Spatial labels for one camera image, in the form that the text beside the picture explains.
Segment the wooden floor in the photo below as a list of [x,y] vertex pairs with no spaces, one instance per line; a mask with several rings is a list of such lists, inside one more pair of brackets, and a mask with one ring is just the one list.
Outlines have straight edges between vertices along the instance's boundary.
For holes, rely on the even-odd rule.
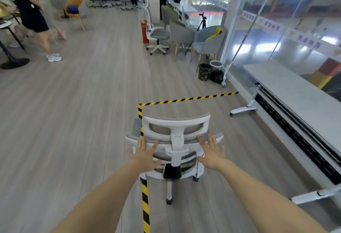
[[[52,229],[77,202],[127,159],[125,134],[137,104],[234,92],[197,78],[195,62],[178,53],[153,56],[142,44],[141,13],[94,9],[84,20],[63,21],[57,41],[63,61],[47,62],[26,40],[31,63],[0,70],[0,233]],[[228,158],[286,197],[318,189],[257,113],[230,117],[240,95],[143,107],[144,114],[185,118],[211,113],[210,131],[223,132]],[[199,182],[148,179],[151,232],[257,232],[225,179],[205,170]],[[341,225],[329,200],[302,205],[328,231]],[[142,193],[131,190],[116,232],[143,232]]]

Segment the chair lumbar support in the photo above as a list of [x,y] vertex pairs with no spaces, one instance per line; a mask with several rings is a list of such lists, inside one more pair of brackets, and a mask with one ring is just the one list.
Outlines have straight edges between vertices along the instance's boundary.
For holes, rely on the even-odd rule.
[[[206,114],[197,118],[185,120],[163,120],[150,116],[143,116],[142,120],[136,119],[132,135],[126,135],[126,141],[136,152],[141,126],[146,138],[147,149],[151,148],[154,141],[159,140],[159,145],[153,155],[154,160],[162,160],[162,165],[155,170],[140,175],[141,180],[148,177],[167,181],[166,203],[172,204],[172,182],[182,178],[193,177],[197,182],[204,174],[204,166],[198,162],[196,156],[202,156],[204,151],[197,140],[202,136],[207,142],[208,125],[211,115]],[[219,143],[222,134],[215,135]]]

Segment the office chair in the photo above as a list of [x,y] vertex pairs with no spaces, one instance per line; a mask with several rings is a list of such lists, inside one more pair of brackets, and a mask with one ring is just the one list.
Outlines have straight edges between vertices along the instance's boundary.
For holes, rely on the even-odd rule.
[[153,52],[156,51],[157,49],[161,50],[164,55],[166,55],[166,50],[169,49],[168,46],[164,46],[160,44],[160,40],[168,40],[170,37],[170,32],[165,30],[163,27],[154,27],[154,25],[151,23],[151,14],[150,10],[147,7],[143,7],[143,12],[146,15],[147,18],[147,39],[148,40],[156,40],[156,45],[148,45],[146,49],[148,50],[149,48],[154,48],[151,52],[150,55],[153,55]]
[[[156,139],[159,145],[153,155],[154,160],[162,160],[162,165],[155,170],[140,174],[140,179],[146,180],[147,176],[167,181],[166,203],[172,204],[172,182],[182,178],[193,177],[197,182],[204,174],[204,166],[198,162],[197,156],[202,156],[204,151],[200,146],[197,136],[202,136],[207,142],[208,125],[211,115],[205,114],[192,119],[156,119],[143,116],[134,121],[131,135],[126,135],[126,141],[131,145],[133,153],[136,152],[137,142],[143,128],[147,149],[151,148]],[[219,143],[223,135],[215,135]]]

